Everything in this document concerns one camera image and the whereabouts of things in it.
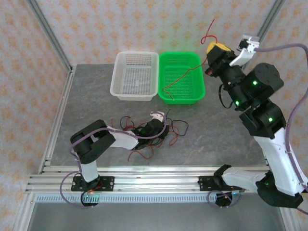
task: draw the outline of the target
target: white robotic arm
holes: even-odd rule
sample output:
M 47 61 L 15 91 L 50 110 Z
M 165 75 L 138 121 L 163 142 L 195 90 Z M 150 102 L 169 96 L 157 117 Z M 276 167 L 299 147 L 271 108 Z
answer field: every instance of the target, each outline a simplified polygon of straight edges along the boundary
M 79 158 L 81 175 L 86 184 L 85 188 L 92 188 L 97 183 L 99 173 L 97 171 L 96 160 L 109 147 L 125 148 L 128 150 L 139 150 L 153 142 L 156 138 L 164 139 L 169 132 L 169 126 L 164 129 L 164 113 L 151 112 L 152 120 L 142 128 L 135 128 L 133 131 L 122 131 L 107 126 L 104 121 L 97 120 L 71 137 L 74 151 Z M 93 135 L 89 134 L 97 129 L 106 128 Z M 155 137 L 152 139 L 138 139 L 142 137 Z M 80 143 L 74 145 L 78 140 L 85 138 Z
M 207 50 L 209 68 L 206 74 L 219 77 L 236 106 L 242 111 L 240 119 L 262 148 L 270 171 L 251 173 L 229 165 L 222 166 L 215 174 L 218 185 L 237 186 L 257 192 L 269 205 L 297 208 L 303 201 L 300 195 L 308 179 L 303 174 L 293 150 L 285 146 L 286 122 L 281 109 L 269 97 L 283 86 L 277 69 L 270 64 L 258 64 L 248 75 L 241 66 L 249 61 L 259 44 L 255 37 L 244 36 L 239 45 L 241 54 L 219 43 L 210 44 Z M 294 160 L 302 181 L 291 163 Z

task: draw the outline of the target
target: metal rod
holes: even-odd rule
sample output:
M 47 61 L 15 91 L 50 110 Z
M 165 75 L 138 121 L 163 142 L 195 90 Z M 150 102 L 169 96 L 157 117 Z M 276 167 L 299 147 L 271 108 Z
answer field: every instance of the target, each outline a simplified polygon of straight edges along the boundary
M 267 32 L 269 31 L 271 25 L 273 24 L 275 18 L 277 17 L 284 3 L 285 0 L 275 0 L 271 10 L 269 11 L 269 14 L 267 15 L 265 21 L 263 22 L 262 26 L 260 27 L 257 33 L 257 36 L 260 38 L 259 40 L 260 43 L 265 38 Z
M 53 154 L 53 150 L 54 150 L 55 143 L 56 143 L 58 133 L 59 133 L 59 130 L 60 130 L 60 125 L 61 125 L 61 121 L 62 121 L 62 118 L 63 118 L 66 102 L 67 102 L 67 99 L 68 99 L 68 94 L 69 94 L 69 91 L 70 91 L 71 86 L 72 86 L 75 69 L 76 68 L 73 68 L 73 70 L 68 73 L 66 83 L 65 83 L 64 88 L 62 90 L 61 99 L 60 99 L 59 104 L 58 104 L 58 108 L 57 108 L 57 112 L 56 112 L 56 115 L 55 115 L 55 118 L 54 118 L 54 121 L 53 121 L 51 133 L 50 133 L 49 138 L 48 138 L 48 143 L 47 143 L 47 146 L 44 150 L 44 154 L 43 154 L 41 163 L 39 165 L 39 169 L 38 169 L 39 174 L 43 171 L 46 162 L 48 162 L 47 165 L 50 164 L 50 159 L 51 159 L 52 154 Z
M 47 19 L 45 18 L 41 8 L 39 7 L 38 3 L 36 0 L 26 0 L 33 11 L 34 15 L 36 16 L 37 20 L 39 21 L 40 25 L 42 26 L 43 30 L 45 31 L 47 37 L 49 38 L 52 46 L 54 47 L 55 51 L 59 55 L 62 64 L 64 67 L 70 71 L 72 69 L 71 64 L 69 63 L 69 60 L 62 50 L 62 47 L 55 36 L 54 32 L 52 31 L 49 23 L 47 22 Z

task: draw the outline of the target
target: patterned wall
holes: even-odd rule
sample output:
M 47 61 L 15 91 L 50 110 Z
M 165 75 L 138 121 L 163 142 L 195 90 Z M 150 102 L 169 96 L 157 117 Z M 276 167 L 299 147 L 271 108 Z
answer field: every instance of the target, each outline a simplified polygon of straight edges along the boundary
M 274 0 L 38 0 L 72 65 L 114 63 L 120 51 L 194 51 L 211 33 L 236 47 Z
M 67 71 L 25 0 L 0 1 L 0 41 L 0 230 L 11 230 Z
M 288 0 L 267 34 L 262 48 L 289 43 L 303 43 L 308 46 L 308 1 Z M 305 52 L 302 48 L 259 53 L 249 66 L 260 62 L 276 66 L 284 80 L 284 87 L 271 98 L 281 107 L 286 119 L 299 99 L 308 88 L 308 70 Z M 308 176 L 308 100 L 298 110 L 291 128 L 291 143 L 301 168 Z M 304 205 L 308 211 L 308 196 Z M 306 223 L 303 230 L 308 230 L 308 217 L 298 213 Z

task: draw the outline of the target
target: black wire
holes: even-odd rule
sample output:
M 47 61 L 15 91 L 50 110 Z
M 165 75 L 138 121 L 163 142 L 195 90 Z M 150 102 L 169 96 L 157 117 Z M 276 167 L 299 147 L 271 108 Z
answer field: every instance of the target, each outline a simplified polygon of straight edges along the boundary
M 87 192 L 88 192 L 88 191 L 84 191 L 84 192 L 81 194 L 81 196 L 80 196 L 80 201 L 81 201 L 82 205 L 83 205 L 84 207 L 96 206 L 98 203 L 84 203 L 84 202 L 83 202 L 83 195 L 84 195 L 85 193 L 87 193 Z
M 221 84 L 221 85 L 219 86 L 219 89 L 218 89 L 219 101 L 220 101 L 221 105 L 222 105 L 224 108 L 229 109 L 229 108 L 232 107 L 233 101 L 230 103 L 229 107 L 226 107 L 226 106 L 225 106 L 225 104 L 223 103 L 222 98 L 221 98 L 221 89 L 222 89 L 222 86 L 223 86 L 223 84 Z
M 178 134 L 179 136 L 185 136 L 185 135 L 186 135 L 186 133 L 187 133 L 187 130 L 188 130 L 189 124 L 188 124 L 186 121 L 184 121 L 184 120 L 180 120 L 180 119 L 171 120 L 172 131 L 174 131 L 174 132 L 175 132 L 175 130 L 174 130 L 174 128 L 173 128 L 173 123 L 174 123 L 174 122 L 177 122 L 177 121 L 178 121 L 178 122 L 183 122 L 183 123 L 187 124 L 187 127 L 186 127 L 186 130 L 185 130 L 184 134 L 183 134 L 183 135 Z
M 151 144 L 152 146 L 158 146 L 163 142 L 162 139 L 158 139 L 158 141 L 155 144 Z
M 124 127 L 122 127 L 122 119 L 124 119 L 124 118 L 130 118 L 130 116 L 126 115 L 126 116 L 124 116 L 124 117 L 122 117 L 122 118 L 120 119 L 120 127 L 121 127 L 122 129 L 124 129 Z
M 189 124 L 188 124 L 186 121 L 184 121 L 184 120 L 180 120 L 180 119 L 172 120 L 171 118 L 168 118 L 168 113 L 170 112 L 170 110 L 171 110 L 171 109 L 169 109 L 168 112 L 167 112 L 167 114 L 166 114 L 166 121 L 167 121 L 168 119 L 170 119 L 170 121 L 171 121 L 171 126 L 172 126 L 172 131 L 173 131 L 174 133 L 176 133 L 176 132 L 175 132 L 175 130 L 174 130 L 174 128 L 173 128 L 173 122 L 177 122 L 177 121 L 178 121 L 178 122 L 183 122 L 183 123 L 185 123 L 185 124 L 187 125 L 187 127 L 186 127 L 186 130 L 185 130 L 184 134 L 183 134 L 183 135 L 178 134 L 179 136 L 185 136 L 186 133 L 187 133 Z
M 168 113 L 170 112 L 171 109 L 168 110 L 167 114 L 166 114 L 166 118 L 168 118 Z

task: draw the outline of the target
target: green plastic basket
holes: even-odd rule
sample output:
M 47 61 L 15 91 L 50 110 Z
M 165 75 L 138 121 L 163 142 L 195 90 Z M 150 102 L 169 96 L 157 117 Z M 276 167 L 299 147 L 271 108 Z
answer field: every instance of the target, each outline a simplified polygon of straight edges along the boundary
M 201 64 L 192 52 L 165 52 L 159 55 L 158 95 L 167 104 L 194 104 L 205 96 L 202 67 L 189 71 L 185 77 L 163 92 L 163 88 L 180 78 L 188 69 Z

